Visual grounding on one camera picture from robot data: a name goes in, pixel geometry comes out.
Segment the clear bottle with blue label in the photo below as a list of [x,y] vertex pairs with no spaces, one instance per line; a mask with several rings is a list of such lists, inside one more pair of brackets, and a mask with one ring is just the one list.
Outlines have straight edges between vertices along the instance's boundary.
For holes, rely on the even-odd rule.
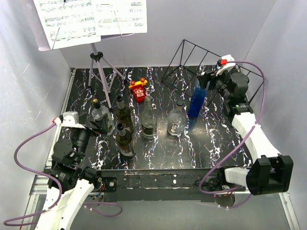
[[167,131],[172,136],[180,137],[185,130],[188,119],[182,100],[178,100],[176,107],[167,118]]

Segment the tall clear bottle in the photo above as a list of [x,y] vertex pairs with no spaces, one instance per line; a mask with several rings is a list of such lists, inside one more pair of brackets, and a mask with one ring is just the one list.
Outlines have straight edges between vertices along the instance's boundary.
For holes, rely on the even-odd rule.
[[156,110],[154,109],[153,98],[150,95],[145,96],[144,99],[141,126],[143,135],[147,138],[153,138],[157,132]]

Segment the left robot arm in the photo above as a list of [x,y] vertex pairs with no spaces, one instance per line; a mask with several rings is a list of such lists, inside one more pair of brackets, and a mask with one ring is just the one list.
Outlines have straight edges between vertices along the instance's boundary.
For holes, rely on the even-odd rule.
[[100,172],[78,166],[85,158],[90,136],[97,134],[86,126],[85,119],[86,115],[79,116],[76,111],[64,112],[59,118],[63,127],[71,129],[71,136],[54,145],[51,176],[59,182],[48,182],[46,212],[40,215],[37,230],[70,229],[86,197],[105,188]]

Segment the green wine bottle silver neck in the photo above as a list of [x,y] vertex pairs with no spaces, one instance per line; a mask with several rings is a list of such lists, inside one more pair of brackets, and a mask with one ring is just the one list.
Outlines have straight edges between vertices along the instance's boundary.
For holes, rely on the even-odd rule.
[[133,158],[135,156],[132,133],[122,123],[117,123],[116,142],[124,157]]

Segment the dark green wine bottle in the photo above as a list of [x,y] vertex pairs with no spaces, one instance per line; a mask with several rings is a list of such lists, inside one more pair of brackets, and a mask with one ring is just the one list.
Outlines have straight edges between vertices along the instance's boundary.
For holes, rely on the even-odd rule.
[[134,123],[132,121],[131,112],[129,106],[125,105],[123,97],[117,96],[116,117],[118,123],[122,123],[124,128],[130,132],[134,131]]

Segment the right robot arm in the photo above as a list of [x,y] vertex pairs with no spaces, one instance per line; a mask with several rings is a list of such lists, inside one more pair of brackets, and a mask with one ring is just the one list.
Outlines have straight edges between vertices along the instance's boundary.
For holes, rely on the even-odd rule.
[[268,140],[246,100],[249,78],[241,72],[227,70],[217,75],[214,70],[197,76],[200,87],[217,90],[224,99],[224,111],[231,125],[245,139],[253,164],[250,169],[223,167],[208,185],[222,190],[246,187],[252,195],[287,192],[294,162],[282,155]]

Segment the blue glass bottle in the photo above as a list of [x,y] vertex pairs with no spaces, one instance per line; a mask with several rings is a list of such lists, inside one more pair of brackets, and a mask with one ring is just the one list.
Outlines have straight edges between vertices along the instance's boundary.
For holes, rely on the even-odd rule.
[[197,117],[202,108],[205,96],[207,93],[206,88],[202,88],[199,81],[196,81],[194,93],[191,97],[188,116]]

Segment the small clear black-cap bottle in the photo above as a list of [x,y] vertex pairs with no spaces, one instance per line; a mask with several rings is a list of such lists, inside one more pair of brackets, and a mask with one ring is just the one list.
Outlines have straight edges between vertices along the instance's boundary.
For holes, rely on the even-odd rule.
[[112,120],[112,116],[111,113],[109,111],[109,109],[107,107],[105,107],[104,105],[102,105],[102,103],[97,99],[97,98],[93,98],[92,99],[92,104],[94,106],[93,110],[92,110],[92,117],[95,120],[100,120],[100,118],[104,115],[107,115],[108,117],[108,133],[107,135],[110,136],[111,134],[113,134],[113,131],[115,129],[115,125],[114,122]]

